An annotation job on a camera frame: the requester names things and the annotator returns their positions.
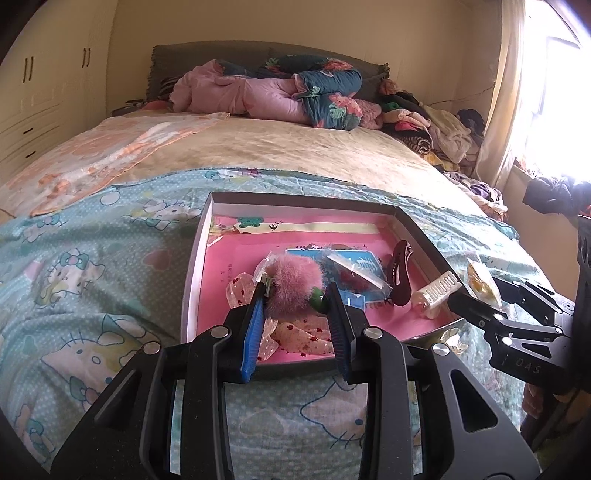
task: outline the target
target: pink pom-pom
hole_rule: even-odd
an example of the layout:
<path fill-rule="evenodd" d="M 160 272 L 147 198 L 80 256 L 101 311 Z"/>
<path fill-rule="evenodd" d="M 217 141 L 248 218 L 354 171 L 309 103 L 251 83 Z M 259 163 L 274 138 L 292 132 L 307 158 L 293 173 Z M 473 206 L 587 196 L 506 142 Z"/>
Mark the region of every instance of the pink pom-pom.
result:
<path fill-rule="evenodd" d="M 281 254 L 267 265 L 265 272 L 272 278 L 273 285 L 267 304 L 271 318 L 290 320 L 310 313 L 310 295 L 314 287 L 322 288 L 322 272 L 314 260 Z"/>

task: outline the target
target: box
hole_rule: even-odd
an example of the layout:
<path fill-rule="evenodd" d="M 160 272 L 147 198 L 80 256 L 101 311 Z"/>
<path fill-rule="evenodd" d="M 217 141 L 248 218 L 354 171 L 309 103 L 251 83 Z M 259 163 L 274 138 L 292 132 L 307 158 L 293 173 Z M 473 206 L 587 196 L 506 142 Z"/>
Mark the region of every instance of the box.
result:
<path fill-rule="evenodd" d="M 239 273 L 254 273 L 272 251 L 287 248 L 351 248 L 372 251 L 387 265 L 399 240 L 413 248 L 409 276 L 413 291 L 446 271 L 453 272 L 437 248 L 402 209 L 355 200 L 267 193 L 213 192 L 197 228 L 183 299 L 181 340 L 220 325 L 230 309 L 225 290 Z M 366 316 L 399 340 L 419 339 L 449 328 L 459 320 L 448 309 L 435 319 L 413 317 L 410 304 L 366 304 Z M 305 358 L 279 350 L 267 365 L 310 364 L 326 357 Z"/>

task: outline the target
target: brown hair clip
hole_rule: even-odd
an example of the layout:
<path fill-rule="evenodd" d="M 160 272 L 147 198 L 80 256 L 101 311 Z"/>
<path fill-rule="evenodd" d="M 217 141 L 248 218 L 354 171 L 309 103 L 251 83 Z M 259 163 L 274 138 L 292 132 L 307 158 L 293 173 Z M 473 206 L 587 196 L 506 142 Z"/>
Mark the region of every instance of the brown hair clip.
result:
<path fill-rule="evenodd" d="M 413 289 L 408 279 L 408 259 L 413 254 L 413 248 L 406 240 L 400 240 L 394 247 L 392 260 L 388 264 L 386 276 L 392 287 L 390 300 L 400 307 L 410 301 Z"/>

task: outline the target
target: silver screw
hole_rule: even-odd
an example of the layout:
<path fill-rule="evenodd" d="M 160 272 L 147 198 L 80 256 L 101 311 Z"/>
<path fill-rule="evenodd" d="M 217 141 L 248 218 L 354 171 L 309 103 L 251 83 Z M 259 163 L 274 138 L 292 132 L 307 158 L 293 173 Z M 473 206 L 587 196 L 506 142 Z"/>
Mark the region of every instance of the silver screw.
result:
<path fill-rule="evenodd" d="M 230 330 L 228 330 L 227 327 L 218 325 L 217 327 L 212 328 L 210 333 L 214 338 L 224 338 L 225 336 L 228 336 Z"/>
<path fill-rule="evenodd" d="M 431 347 L 433 349 L 433 353 L 439 356 L 446 356 L 449 355 L 449 347 L 445 343 L 436 343 Z"/>
<path fill-rule="evenodd" d="M 144 353 L 146 355 L 154 355 L 160 351 L 160 344 L 158 342 L 148 342 L 144 345 Z"/>
<path fill-rule="evenodd" d="M 382 335 L 384 335 L 382 333 L 382 330 L 380 330 L 377 327 L 367 327 L 364 331 L 363 334 L 367 337 L 367 338 L 373 338 L 373 339 L 378 339 L 378 338 L 382 338 Z"/>

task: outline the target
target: white wardrobe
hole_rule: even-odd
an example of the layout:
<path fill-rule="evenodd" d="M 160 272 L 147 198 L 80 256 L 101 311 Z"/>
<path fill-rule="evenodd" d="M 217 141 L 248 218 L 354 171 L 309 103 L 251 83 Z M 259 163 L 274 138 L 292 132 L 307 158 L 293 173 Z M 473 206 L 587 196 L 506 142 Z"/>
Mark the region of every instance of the white wardrobe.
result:
<path fill-rule="evenodd" d="M 48 0 L 0 64 L 0 184 L 106 118 L 118 0 Z"/>

